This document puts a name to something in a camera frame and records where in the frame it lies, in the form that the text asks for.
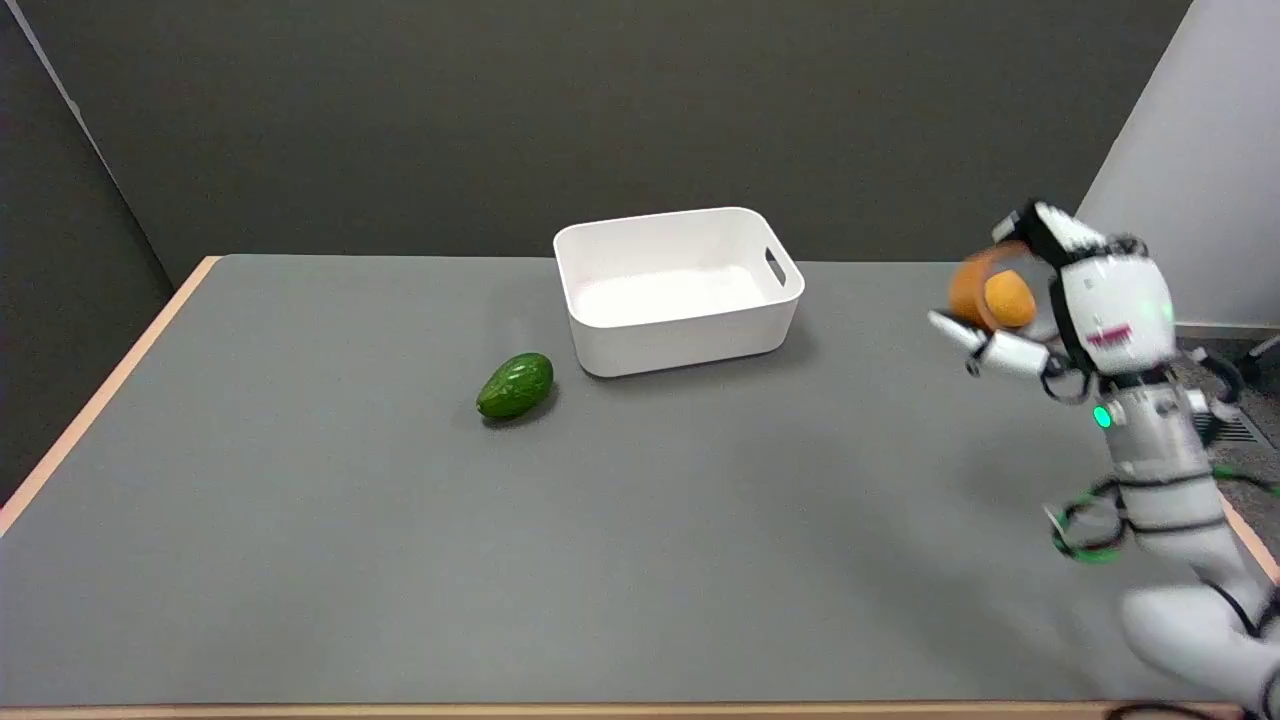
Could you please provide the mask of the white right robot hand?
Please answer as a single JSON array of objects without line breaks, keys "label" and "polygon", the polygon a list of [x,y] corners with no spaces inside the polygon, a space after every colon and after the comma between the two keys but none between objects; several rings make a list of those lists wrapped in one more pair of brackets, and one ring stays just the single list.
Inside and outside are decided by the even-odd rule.
[{"label": "white right robot hand", "polygon": [[1039,199],[998,222],[954,273],[929,324],[966,369],[1056,380],[1142,375],[1175,354],[1169,286],[1146,243]]}]

